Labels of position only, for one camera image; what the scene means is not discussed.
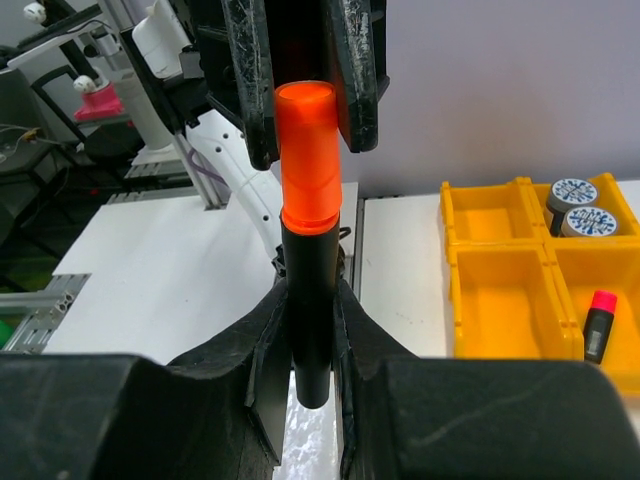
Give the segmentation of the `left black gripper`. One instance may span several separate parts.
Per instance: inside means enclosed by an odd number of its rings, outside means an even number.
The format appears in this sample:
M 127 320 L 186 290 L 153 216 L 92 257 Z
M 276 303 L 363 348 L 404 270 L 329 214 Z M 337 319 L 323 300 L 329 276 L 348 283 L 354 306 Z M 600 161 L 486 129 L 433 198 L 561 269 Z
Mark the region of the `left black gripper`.
M 329 1 L 330 79 L 339 129 L 353 153 L 376 148 L 379 101 L 390 84 L 387 3 Z M 263 1 L 193 1 L 192 21 L 209 103 L 244 131 L 252 166 L 279 159 L 274 81 Z

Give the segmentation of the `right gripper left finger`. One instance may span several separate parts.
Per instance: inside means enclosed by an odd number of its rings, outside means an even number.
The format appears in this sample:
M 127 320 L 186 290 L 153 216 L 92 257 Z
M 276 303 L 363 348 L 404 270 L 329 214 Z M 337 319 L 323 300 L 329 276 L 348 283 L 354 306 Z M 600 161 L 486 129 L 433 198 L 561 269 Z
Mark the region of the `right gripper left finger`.
M 283 454 L 287 287 L 166 365 L 5 354 L 5 479 L 268 479 Z

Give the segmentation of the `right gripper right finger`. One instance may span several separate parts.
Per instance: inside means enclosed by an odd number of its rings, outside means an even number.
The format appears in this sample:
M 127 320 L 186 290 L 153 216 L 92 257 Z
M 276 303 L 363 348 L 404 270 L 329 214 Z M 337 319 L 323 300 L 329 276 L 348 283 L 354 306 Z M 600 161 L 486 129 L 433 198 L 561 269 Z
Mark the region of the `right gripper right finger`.
M 576 361 L 412 354 L 334 299 L 344 479 L 635 479 L 639 441 L 612 383 Z

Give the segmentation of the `orange highlighter cap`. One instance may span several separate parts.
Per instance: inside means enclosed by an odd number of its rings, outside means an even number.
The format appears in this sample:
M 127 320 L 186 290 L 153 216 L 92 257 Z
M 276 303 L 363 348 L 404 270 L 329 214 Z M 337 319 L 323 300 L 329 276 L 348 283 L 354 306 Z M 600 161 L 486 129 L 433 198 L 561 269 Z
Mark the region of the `orange highlighter cap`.
M 282 221 L 300 235 L 337 225 L 342 205 L 337 100 L 334 87 L 300 81 L 276 89 Z

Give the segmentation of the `orange black highlighter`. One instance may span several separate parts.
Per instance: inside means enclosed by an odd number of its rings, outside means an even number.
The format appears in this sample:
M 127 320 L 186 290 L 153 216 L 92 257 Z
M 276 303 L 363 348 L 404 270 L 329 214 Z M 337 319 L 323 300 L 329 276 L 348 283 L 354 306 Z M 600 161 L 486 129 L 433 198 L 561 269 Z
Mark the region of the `orange black highlighter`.
M 329 397 L 339 229 L 307 235 L 282 228 L 289 342 L 297 399 L 307 409 L 322 407 Z

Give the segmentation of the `pink black highlighter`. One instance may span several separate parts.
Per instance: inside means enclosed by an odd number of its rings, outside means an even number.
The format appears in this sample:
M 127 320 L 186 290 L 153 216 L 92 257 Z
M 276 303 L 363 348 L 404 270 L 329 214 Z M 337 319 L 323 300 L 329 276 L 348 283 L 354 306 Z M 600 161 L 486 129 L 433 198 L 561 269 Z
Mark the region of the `pink black highlighter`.
M 609 291 L 594 292 L 583 329 L 584 359 L 600 364 L 611 334 L 618 297 Z

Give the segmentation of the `grey-blue round tin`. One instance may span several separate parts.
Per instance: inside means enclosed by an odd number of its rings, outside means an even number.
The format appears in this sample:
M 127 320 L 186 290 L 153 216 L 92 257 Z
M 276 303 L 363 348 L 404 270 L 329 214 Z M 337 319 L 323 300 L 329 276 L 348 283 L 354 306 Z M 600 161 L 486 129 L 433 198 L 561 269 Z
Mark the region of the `grey-blue round tin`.
M 588 180 L 562 178 L 551 184 L 545 199 L 544 217 L 550 229 L 559 227 L 571 209 L 594 205 L 599 197 L 597 187 Z

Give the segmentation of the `blue round tin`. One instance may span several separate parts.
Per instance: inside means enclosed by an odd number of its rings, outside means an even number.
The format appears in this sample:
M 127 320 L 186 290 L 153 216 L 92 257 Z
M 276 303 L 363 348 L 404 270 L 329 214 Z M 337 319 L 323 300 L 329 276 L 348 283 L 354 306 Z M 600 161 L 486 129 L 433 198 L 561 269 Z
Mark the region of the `blue round tin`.
M 618 231 L 618 220 L 608 210 L 595 206 L 576 207 L 565 215 L 560 227 L 563 237 L 605 238 Z

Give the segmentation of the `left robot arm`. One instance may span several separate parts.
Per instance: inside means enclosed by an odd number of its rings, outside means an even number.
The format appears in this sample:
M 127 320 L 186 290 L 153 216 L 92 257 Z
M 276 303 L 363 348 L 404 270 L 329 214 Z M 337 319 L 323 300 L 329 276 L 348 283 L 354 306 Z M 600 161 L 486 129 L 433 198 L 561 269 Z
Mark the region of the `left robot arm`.
M 275 92 L 325 81 L 350 151 L 378 143 L 389 84 L 383 1 L 156 1 L 123 37 L 190 167 L 224 182 L 284 271 Z

